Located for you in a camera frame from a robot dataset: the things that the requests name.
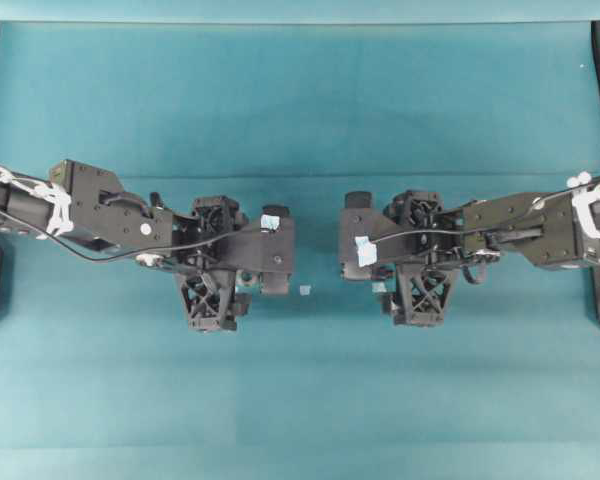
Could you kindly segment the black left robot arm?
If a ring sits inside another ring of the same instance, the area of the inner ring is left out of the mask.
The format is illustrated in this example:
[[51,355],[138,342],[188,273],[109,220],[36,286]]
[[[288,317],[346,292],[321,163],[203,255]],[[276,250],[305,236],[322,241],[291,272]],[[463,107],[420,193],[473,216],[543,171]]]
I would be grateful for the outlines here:
[[248,294],[236,290],[238,267],[223,260],[230,237],[246,230],[238,202],[194,199],[190,212],[125,189],[111,171],[64,160],[46,180],[0,165],[0,231],[51,240],[91,263],[132,261],[174,276],[191,328],[237,328]]

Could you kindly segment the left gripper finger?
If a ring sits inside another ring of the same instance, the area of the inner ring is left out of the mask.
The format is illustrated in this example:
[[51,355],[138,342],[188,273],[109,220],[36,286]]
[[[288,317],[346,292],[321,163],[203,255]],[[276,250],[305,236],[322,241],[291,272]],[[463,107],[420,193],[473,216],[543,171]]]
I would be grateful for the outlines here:
[[237,287],[240,289],[253,289],[260,285],[260,274],[257,272],[240,269],[237,271]]

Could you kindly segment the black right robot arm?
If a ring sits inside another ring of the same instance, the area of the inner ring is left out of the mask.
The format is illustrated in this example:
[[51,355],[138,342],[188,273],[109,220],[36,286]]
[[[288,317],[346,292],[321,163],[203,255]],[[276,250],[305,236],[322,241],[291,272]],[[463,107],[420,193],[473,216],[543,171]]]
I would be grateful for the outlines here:
[[457,277],[485,281],[517,253],[545,270],[593,271],[600,321],[600,177],[583,172],[556,192],[523,192],[446,209],[435,192],[406,191],[382,213],[371,241],[395,287],[380,296],[397,325],[438,326]]

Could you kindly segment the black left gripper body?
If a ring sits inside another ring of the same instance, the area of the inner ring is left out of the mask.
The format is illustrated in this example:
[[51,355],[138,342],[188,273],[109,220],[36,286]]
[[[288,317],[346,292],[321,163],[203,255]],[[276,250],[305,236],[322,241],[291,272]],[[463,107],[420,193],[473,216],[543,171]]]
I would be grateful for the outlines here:
[[239,203],[226,196],[195,199],[191,216],[180,221],[178,239],[194,245],[176,253],[176,285],[190,328],[234,331],[247,312],[250,297],[235,291],[237,268],[224,259],[228,235],[246,223]]

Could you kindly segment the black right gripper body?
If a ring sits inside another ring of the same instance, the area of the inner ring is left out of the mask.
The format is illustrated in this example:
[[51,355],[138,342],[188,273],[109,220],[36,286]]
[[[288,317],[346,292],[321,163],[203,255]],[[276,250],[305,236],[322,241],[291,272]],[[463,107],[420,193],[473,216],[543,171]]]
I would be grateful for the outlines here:
[[458,213],[447,211],[436,192],[408,190],[383,214],[405,233],[406,255],[394,263],[395,290],[382,296],[383,311],[400,326],[443,323],[459,272]]

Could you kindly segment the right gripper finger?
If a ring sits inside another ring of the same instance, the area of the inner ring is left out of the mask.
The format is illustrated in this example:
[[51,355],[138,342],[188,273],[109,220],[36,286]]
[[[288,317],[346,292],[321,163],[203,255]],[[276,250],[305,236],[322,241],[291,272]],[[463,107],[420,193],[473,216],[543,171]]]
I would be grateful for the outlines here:
[[374,267],[372,269],[373,282],[385,282],[394,277],[394,270],[389,267]]

